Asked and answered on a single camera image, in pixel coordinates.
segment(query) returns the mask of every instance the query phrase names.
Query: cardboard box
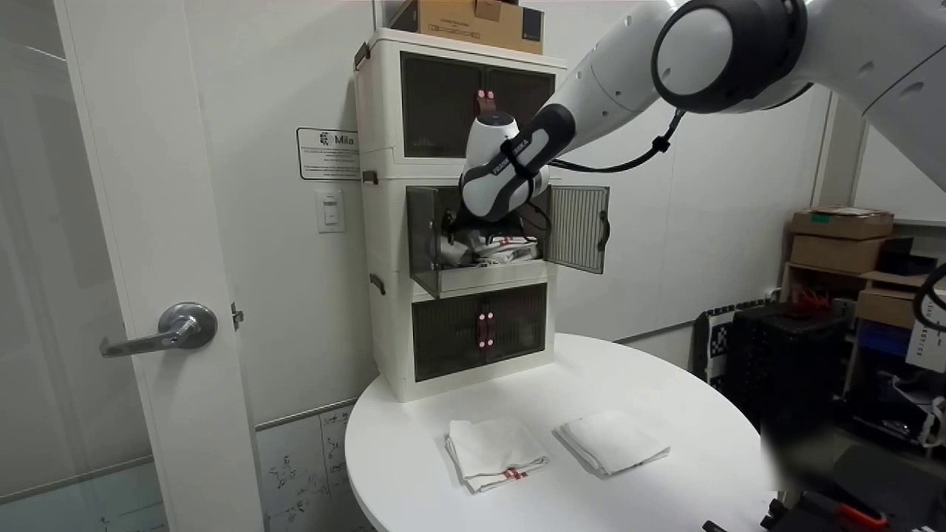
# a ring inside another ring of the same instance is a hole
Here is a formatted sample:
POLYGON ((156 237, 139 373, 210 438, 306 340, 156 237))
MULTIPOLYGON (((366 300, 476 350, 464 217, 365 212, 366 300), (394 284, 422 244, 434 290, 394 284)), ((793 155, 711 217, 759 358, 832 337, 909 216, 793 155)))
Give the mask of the cardboard box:
POLYGON ((406 0, 390 25, 542 53, 545 15, 505 0, 406 0))
POLYGON ((881 240, 894 234, 894 216, 881 210, 805 210, 796 212, 790 234, 813 234, 835 240, 881 240))
POLYGON ((793 266, 824 269, 841 274, 872 272, 888 240, 821 240, 793 237, 793 266))
POLYGON ((857 296, 854 315, 894 328, 915 328, 915 293, 866 287, 857 296))

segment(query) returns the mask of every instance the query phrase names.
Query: drawer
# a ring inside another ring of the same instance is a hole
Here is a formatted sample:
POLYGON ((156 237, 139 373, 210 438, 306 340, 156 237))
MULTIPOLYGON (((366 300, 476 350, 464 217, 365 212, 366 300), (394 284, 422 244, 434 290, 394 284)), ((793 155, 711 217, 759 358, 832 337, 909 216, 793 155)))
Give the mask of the drawer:
POLYGON ((545 350, 547 287, 415 303, 418 380, 545 350))

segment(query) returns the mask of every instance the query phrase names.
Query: white cloth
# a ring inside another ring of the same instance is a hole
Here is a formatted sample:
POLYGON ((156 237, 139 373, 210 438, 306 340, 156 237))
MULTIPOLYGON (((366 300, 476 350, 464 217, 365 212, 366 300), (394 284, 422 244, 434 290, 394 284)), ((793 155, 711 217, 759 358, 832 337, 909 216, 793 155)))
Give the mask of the white cloth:
POLYGON ((470 494, 527 479, 545 464, 539 439, 521 423, 508 418, 452 418, 445 442, 470 494))
POLYGON ((659 430, 625 411, 603 411, 557 427, 557 438, 595 475, 617 475, 671 451, 659 430))

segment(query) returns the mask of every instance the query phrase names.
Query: door lever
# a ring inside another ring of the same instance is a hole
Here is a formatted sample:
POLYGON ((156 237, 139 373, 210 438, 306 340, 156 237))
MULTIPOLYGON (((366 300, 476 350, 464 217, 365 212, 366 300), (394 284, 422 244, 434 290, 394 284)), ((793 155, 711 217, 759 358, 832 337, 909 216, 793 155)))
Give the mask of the door lever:
POLYGON ((215 315, 210 306, 183 300, 168 306, 153 337, 139 340, 109 340, 105 337, 97 350, 105 358, 127 358, 127 353, 144 353, 144 350, 171 350, 171 347, 201 347, 215 337, 215 315))

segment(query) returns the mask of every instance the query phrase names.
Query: sign on wall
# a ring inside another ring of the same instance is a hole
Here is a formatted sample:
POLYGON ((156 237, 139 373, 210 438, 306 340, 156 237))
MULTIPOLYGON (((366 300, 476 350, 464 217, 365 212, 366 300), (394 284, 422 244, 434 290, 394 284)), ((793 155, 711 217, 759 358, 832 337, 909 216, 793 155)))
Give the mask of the sign on wall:
POLYGON ((295 149, 301 180, 357 180, 354 130, 298 127, 295 149))

